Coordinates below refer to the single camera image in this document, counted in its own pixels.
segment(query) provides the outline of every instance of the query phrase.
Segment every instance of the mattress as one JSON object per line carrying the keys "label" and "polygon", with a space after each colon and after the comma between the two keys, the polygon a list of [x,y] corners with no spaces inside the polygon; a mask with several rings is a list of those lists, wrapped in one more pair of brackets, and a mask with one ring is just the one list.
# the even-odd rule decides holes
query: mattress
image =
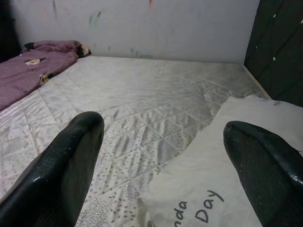
{"label": "mattress", "polygon": [[137,226],[147,184],[229,96],[248,95],[265,94],[238,64],[79,59],[0,112],[0,197],[74,116],[96,111],[105,136],[76,226]]}
{"label": "mattress", "polygon": [[[230,97],[140,195],[140,226],[148,227],[148,220],[153,227],[302,226],[300,209],[294,207],[302,206],[294,199],[300,193],[293,190],[300,182],[300,165],[291,157],[300,162],[303,152],[289,147],[303,150],[302,116],[303,108],[289,103]],[[234,127],[227,127],[228,122]],[[235,130],[241,125],[251,128],[240,135]]]}

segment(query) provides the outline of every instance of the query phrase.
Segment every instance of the black headboard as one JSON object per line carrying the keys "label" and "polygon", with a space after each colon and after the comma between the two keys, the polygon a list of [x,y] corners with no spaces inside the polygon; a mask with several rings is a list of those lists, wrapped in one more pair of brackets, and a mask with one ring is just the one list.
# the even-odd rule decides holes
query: black headboard
{"label": "black headboard", "polygon": [[303,106],[303,0],[261,0],[245,66],[273,99]]}
{"label": "black headboard", "polygon": [[0,63],[21,52],[14,26],[9,0],[0,0]]}

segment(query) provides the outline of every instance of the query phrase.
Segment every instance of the wall stain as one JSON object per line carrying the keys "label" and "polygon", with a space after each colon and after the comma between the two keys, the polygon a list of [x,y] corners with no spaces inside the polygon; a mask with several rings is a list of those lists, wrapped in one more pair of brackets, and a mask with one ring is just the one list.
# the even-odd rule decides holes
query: wall stain
{"label": "wall stain", "polygon": [[141,53],[139,51],[135,52],[133,48],[131,48],[131,53],[135,54],[137,58],[153,59],[152,55],[150,55],[150,54],[144,54],[144,53]]}
{"label": "wall stain", "polygon": [[57,7],[56,7],[56,0],[53,0],[53,13],[55,14],[55,18],[57,19]]}
{"label": "wall stain", "polygon": [[102,11],[94,12],[89,18],[89,26],[97,26],[100,16],[102,15]]}

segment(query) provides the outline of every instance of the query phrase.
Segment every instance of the quilted pattern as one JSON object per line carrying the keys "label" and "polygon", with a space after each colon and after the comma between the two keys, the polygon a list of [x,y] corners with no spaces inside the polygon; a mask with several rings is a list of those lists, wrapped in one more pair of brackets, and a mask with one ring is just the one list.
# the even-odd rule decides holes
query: quilted pattern
{"label": "quilted pattern", "polygon": [[136,198],[229,97],[263,96],[241,65],[87,57],[0,112],[0,197],[78,113],[105,137],[78,227],[136,226]]}

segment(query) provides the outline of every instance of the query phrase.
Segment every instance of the white wall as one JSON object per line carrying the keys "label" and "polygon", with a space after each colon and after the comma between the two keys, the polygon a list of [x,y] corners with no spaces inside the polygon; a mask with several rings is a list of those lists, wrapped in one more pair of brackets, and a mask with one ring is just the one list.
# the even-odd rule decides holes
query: white wall
{"label": "white wall", "polygon": [[239,63],[244,62],[258,3],[11,0],[22,45],[75,39],[94,55]]}

